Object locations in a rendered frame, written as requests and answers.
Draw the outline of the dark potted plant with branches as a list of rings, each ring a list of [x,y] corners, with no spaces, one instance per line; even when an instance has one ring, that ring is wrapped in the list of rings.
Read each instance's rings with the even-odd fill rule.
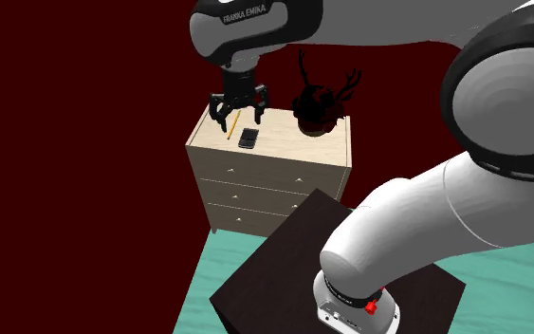
[[[330,133],[346,116],[344,103],[352,99],[354,90],[359,84],[362,72],[353,69],[346,73],[345,85],[333,90],[329,86],[312,84],[308,80],[308,72],[304,69],[305,52],[298,52],[298,64],[304,82],[304,88],[299,96],[292,101],[293,116],[298,121],[298,127],[309,137],[319,137]]]

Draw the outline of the black phone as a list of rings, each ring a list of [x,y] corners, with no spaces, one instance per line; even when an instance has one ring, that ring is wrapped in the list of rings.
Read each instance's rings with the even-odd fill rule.
[[[258,134],[258,129],[244,128],[238,141],[238,147],[243,149],[253,149],[255,147]]]

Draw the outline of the yellow pencil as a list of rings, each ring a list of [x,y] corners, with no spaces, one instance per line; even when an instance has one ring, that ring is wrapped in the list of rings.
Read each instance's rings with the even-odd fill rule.
[[[236,126],[236,124],[237,124],[237,122],[239,120],[241,111],[242,111],[242,109],[238,109],[236,114],[235,114],[235,117],[234,117],[233,122],[231,124],[230,130],[229,130],[229,132],[227,134],[227,140],[229,140],[231,138],[231,136],[232,136],[232,133],[233,133],[233,131],[235,129],[235,126]]]

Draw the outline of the dark robot stand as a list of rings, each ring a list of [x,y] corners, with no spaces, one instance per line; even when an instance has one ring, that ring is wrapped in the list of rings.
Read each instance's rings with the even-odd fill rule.
[[[435,264],[386,285],[374,314],[317,302],[319,254],[350,210],[314,191],[212,295],[228,334],[374,334],[357,321],[396,324],[381,334],[448,334],[465,290]]]

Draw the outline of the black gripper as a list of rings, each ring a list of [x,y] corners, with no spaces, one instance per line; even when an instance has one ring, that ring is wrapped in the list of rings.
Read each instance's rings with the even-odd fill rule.
[[[255,85],[255,70],[235,72],[222,70],[223,94],[211,93],[209,97],[209,113],[221,130],[228,130],[226,117],[230,107],[244,108],[251,105],[254,108],[254,121],[261,123],[265,109],[269,105],[268,88],[264,84]]]

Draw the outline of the light wooden chest of drawers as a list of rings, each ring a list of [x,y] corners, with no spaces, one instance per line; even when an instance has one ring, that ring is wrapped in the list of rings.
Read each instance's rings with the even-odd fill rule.
[[[349,118],[309,137],[290,111],[267,109],[256,124],[247,107],[227,140],[235,114],[224,133],[203,113],[185,144],[213,231],[269,236],[314,190],[341,200],[352,169]],[[238,147],[244,128],[259,130],[253,149]]]

